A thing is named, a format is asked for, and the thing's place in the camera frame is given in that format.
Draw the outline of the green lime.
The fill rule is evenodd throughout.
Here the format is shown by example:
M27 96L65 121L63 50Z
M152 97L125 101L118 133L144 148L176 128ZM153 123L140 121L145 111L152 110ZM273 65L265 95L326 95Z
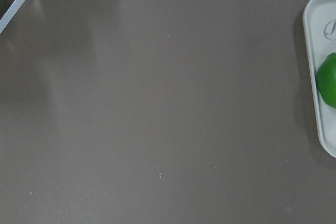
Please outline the green lime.
M324 102L335 108L335 52L329 54L320 65L316 81Z

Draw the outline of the cream rabbit tray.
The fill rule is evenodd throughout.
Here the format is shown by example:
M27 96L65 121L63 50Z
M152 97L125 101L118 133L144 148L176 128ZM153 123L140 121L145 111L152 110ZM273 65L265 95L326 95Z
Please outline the cream rabbit tray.
M310 0L303 28L318 138L335 157L335 0Z

